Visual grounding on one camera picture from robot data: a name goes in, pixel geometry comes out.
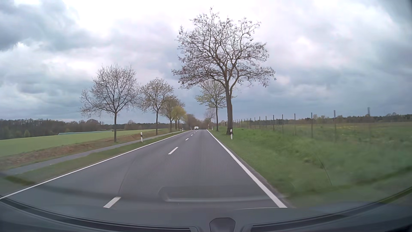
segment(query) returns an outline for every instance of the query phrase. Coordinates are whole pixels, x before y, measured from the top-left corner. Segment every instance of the grass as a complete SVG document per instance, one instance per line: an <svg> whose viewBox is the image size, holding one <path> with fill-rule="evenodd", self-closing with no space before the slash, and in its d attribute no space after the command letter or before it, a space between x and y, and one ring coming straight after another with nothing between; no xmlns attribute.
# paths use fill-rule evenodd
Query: grass
<svg viewBox="0 0 412 232"><path fill-rule="evenodd" d="M69 144L63 145L58 147L50 147L41 150L35 150L31 152L25 152L20 154L8 155L8 156L0 156L0 170L7 170L11 168L17 168L21 166L25 166L32 163L38 163L42 161L46 161L49 159L55 159L71 154L78 154L85 151L94 150L97 148L108 147L115 144L135 141L140 139L140 131L137 131L138 134L135 135L122 135L117 137L117 142L113 142L113 138L105 138L100 140L93 140L87 141L82 143L76 144ZM169 129L160 129L158 130L158 134L167 134L169 133ZM155 130L150 130L144 132L144 138L153 137L156 135Z"/></svg>
<svg viewBox="0 0 412 232"><path fill-rule="evenodd" d="M131 151L133 149L160 141L162 139L174 136L176 134L157 137L154 139L146 140L143 143L138 142L138 143L133 143L130 145L118 147L115 149L106 150L103 152L92 153L82 158L77 158L77 159L73 159L69 161L64 161L61 163L56 163L54 165L49 165L44 168L39 168L39 169L32 170L32 171L22 173L22 174L18 174L18 175L2 177L0 178L1 194L7 194L10 192L14 192L23 187L34 185L34 184L52 179L56 176L66 174L73 170L83 168L85 166L100 162L102 160L108 159L118 154Z"/></svg>
<svg viewBox="0 0 412 232"><path fill-rule="evenodd" d="M243 128L259 129L259 125L241 124ZM275 130L285 135L296 135L299 137L312 137L311 124L289 124L289 125L261 125L261 130ZM338 123L336 131L334 124L314 124L313 138L333 142L356 142L371 144L412 144L412 122L399 123Z"/></svg>
<svg viewBox="0 0 412 232"><path fill-rule="evenodd" d="M383 142L372 144L311 139L277 130L234 128L233 140L225 135L224 127L212 133L293 204L310 206L344 199L370 200L410 187L404 176L412 171L412 145L386 142L386 136L395 136L396 128L386 128L393 133L382 133ZM400 131L405 139L412 135L412 130ZM388 183L394 179L402 179L403 185L398 183L388 191ZM387 187L377 184L383 182Z"/></svg>
<svg viewBox="0 0 412 232"><path fill-rule="evenodd" d="M124 130L117 132L117 136L140 134L140 132L147 132L151 130ZM100 140L105 138L113 138L114 132L101 133L84 133L71 135L51 135L18 138L10 140L0 140L0 157L23 152L31 152L50 147L57 147L62 145L82 143L92 140Z"/></svg>

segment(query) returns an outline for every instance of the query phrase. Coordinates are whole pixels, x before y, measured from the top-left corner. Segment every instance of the treeline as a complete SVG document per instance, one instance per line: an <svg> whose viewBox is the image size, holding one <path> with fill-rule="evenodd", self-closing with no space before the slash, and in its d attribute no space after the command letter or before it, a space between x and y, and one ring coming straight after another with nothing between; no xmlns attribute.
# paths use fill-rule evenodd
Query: treeline
<svg viewBox="0 0 412 232"><path fill-rule="evenodd" d="M168 124L159 123L158 128L167 128ZM146 130L155 129L156 123L135 123L133 128L127 128L126 124L117 124L117 130ZM0 140L57 135L63 132L88 132L113 130L114 125L89 119L87 121L64 122L51 119L0 119Z"/></svg>

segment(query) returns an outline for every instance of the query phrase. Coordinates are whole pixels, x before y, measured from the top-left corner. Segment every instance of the dark cloud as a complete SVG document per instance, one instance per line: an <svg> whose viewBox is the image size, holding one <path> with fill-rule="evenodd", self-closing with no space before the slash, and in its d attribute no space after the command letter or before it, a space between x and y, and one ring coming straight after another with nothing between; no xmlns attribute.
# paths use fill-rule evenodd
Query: dark cloud
<svg viewBox="0 0 412 232"><path fill-rule="evenodd" d="M41 0L39 5L15 5L12 0L1 0L0 31L0 51L13 48L18 42L41 42L43 49L52 51L99 43L77 25L74 13L61 0Z"/></svg>

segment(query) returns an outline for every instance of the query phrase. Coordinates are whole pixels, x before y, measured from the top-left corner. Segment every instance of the grassy roadside verge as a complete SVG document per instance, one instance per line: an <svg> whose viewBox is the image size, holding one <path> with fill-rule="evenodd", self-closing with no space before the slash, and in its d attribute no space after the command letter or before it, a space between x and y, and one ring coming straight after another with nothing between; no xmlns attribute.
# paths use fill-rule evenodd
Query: grassy roadside verge
<svg viewBox="0 0 412 232"><path fill-rule="evenodd" d="M333 143L269 130L211 131L296 207L373 201L410 187L410 150L391 144Z"/></svg>
<svg viewBox="0 0 412 232"><path fill-rule="evenodd" d="M158 130L158 134L167 134L169 133L169 129L160 129ZM143 136L145 138L153 137L156 135L155 130L143 132ZM58 147L50 147L47 149L36 150L32 152L20 153L15 155L3 156L0 157L0 170L7 170L11 168L17 168L33 163L38 163L50 159L55 159L67 155L78 154L86 151L91 151L94 149L108 147L116 144L126 143L134 140L140 139L140 132L138 134L129 134L117 137L117 142L113 142L113 138L105 138L101 140L92 140L82 143L58 146Z"/></svg>
<svg viewBox="0 0 412 232"><path fill-rule="evenodd" d="M94 163L98 163L102 160L108 159L118 154L122 154L133 149L143 147L145 145L160 141L162 139L177 135L179 133L181 132L146 140L143 143L138 142L103 152L92 153L85 157L68 160L61 163L56 163L54 165L39 168L37 170L32 170L18 175L0 177L0 194L4 195L10 192L17 191L24 187L52 179L56 176L66 174L68 172L83 168Z"/></svg>

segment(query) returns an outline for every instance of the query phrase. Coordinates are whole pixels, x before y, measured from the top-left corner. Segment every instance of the windshield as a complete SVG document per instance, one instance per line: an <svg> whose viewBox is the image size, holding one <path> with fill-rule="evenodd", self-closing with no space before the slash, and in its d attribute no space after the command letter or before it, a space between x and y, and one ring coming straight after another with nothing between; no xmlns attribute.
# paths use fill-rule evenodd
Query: windshield
<svg viewBox="0 0 412 232"><path fill-rule="evenodd" d="M411 9L1 1L0 203L262 231L410 207Z"/></svg>

